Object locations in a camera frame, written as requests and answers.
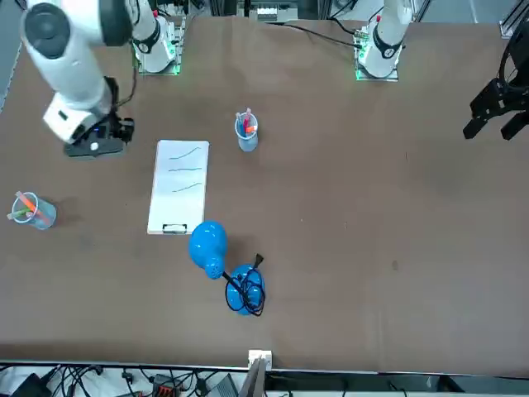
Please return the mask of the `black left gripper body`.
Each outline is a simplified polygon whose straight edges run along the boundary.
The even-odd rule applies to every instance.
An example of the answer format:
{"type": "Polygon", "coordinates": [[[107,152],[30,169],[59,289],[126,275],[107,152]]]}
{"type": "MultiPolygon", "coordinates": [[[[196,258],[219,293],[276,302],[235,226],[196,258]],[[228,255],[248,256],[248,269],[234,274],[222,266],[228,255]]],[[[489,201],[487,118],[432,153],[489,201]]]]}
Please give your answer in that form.
{"type": "Polygon", "coordinates": [[[528,87],[512,86],[500,78],[491,79],[470,103],[472,118],[498,117],[506,112],[528,109],[528,87]]]}

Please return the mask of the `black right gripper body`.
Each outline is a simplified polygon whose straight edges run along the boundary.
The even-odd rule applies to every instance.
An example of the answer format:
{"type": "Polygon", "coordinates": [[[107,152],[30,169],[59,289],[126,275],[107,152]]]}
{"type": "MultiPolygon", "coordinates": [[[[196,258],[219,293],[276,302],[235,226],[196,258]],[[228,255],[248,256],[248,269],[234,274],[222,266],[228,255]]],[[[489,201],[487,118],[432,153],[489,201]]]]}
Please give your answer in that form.
{"type": "Polygon", "coordinates": [[[72,158],[96,158],[102,155],[114,155],[124,150],[125,143],[119,139],[102,139],[96,141],[77,141],[66,144],[64,153],[72,158]]]}

